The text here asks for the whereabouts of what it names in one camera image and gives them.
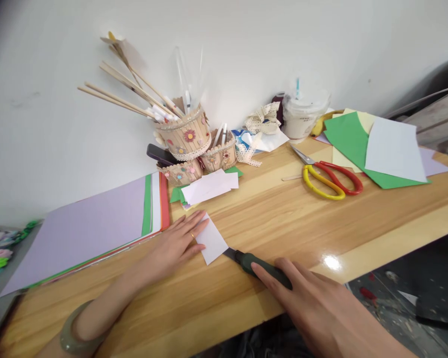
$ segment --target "wooden table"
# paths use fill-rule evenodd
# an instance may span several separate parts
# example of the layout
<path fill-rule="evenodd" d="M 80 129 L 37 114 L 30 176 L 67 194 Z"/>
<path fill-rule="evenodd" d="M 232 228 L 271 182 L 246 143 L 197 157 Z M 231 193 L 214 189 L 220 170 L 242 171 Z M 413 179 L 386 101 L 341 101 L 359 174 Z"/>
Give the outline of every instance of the wooden table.
<path fill-rule="evenodd" d="M 332 151 L 312 139 L 298 147 L 315 160 L 329 159 Z M 358 174 L 364 184 L 361 195 L 330 201 L 299 179 L 281 180 L 302 170 L 288 144 L 255 158 L 261 167 L 238 164 L 244 172 L 239 190 L 198 206 L 208 211 L 235 249 L 269 262 L 287 256 L 343 283 L 448 233 L 448 173 L 432 177 L 432 184 L 392 190 L 381 190 Z M 448 165 L 448 156 L 436 158 Z M 173 220 L 183 214 L 178 203 L 171 211 Z M 150 240 L 31 289 L 4 332 L 0 356 L 35 354 L 76 307 L 98 296 L 152 245 Z M 172 277 L 144 290 L 97 356 L 188 357 L 280 313 L 282 308 L 264 286 L 230 259 L 221 256 L 207 267 L 198 255 Z"/>

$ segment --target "hand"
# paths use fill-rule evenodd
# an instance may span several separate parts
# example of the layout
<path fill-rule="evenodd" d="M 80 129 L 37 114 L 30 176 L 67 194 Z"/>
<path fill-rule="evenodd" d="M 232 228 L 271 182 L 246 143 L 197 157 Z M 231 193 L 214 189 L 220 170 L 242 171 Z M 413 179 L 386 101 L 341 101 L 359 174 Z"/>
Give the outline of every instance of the hand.
<path fill-rule="evenodd" d="M 394 339 L 344 286 L 297 262 L 277 259 L 288 290 L 252 263 L 252 269 L 280 302 L 317 357 L 415 357 Z"/>
<path fill-rule="evenodd" d="M 206 219 L 199 223 L 205 214 L 204 210 L 198 210 L 188 218 L 184 215 L 154 239 L 155 246 L 129 269 L 139 282 L 138 289 L 169 276 L 206 248 L 204 245 L 190 245 L 209 222 L 209 219 Z"/>

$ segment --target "red scissor handle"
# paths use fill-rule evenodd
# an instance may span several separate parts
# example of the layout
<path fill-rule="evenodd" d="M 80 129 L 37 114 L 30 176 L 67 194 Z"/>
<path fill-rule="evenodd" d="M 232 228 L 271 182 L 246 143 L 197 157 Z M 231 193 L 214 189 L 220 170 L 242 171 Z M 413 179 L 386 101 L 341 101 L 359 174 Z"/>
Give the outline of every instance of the red scissor handle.
<path fill-rule="evenodd" d="M 362 182 L 351 171 L 348 171 L 347 169 L 342 168 L 341 166 L 338 166 L 337 164 L 328 163 L 328 162 L 324 162 L 324 161 L 315 162 L 314 165 L 317 168 L 322 169 L 324 172 L 326 172 L 330 176 L 330 179 L 332 179 L 332 181 L 338 187 L 340 187 L 345 192 L 345 194 L 347 194 L 347 195 L 357 195 L 357 194 L 360 194 L 363 191 L 363 184 L 362 184 Z M 343 186 L 343 184 L 337 179 L 335 174 L 332 173 L 332 171 L 329 168 L 327 168 L 327 167 L 333 168 L 336 171 L 339 171 L 342 174 L 344 174 L 345 176 L 347 176 L 353 182 L 353 186 L 355 187 L 355 190 L 350 190 L 350 189 L 347 189 L 345 186 Z"/>

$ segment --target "purple paper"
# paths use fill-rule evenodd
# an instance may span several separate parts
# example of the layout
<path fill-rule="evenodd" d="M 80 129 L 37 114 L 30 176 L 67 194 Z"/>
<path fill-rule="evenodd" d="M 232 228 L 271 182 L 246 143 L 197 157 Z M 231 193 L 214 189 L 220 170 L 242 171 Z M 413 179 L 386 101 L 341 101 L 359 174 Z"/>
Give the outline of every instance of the purple paper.
<path fill-rule="evenodd" d="M 422 156 L 423 169 L 427 177 L 448 172 L 448 167 L 433 159 L 435 151 L 428 148 L 420 148 L 420 154 Z"/>
<path fill-rule="evenodd" d="M 145 181 L 50 212 L 0 297 L 140 238 Z"/>
<path fill-rule="evenodd" d="M 321 134 L 320 136 L 316 137 L 315 139 L 318 140 L 319 142 L 322 142 L 322 143 L 326 143 L 326 144 L 330 144 L 330 145 L 332 145 L 332 144 L 329 142 L 329 140 L 327 139 L 327 136 L 325 135 L 324 132 L 322 132 L 322 134 Z"/>

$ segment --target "scissor blade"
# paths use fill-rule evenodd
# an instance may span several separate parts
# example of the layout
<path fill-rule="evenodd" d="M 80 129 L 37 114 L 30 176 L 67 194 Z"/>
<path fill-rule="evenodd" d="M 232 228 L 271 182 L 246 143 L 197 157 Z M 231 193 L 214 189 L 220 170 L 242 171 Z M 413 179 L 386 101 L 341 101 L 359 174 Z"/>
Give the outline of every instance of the scissor blade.
<path fill-rule="evenodd" d="M 307 165 L 312 165 L 315 163 L 315 160 L 312 158 L 307 157 L 304 153 L 302 153 L 300 150 L 298 150 L 296 147 L 294 147 L 292 144 L 290 145 L 295 153 L 300 157 L 302 162 L 304 162 Z"/>

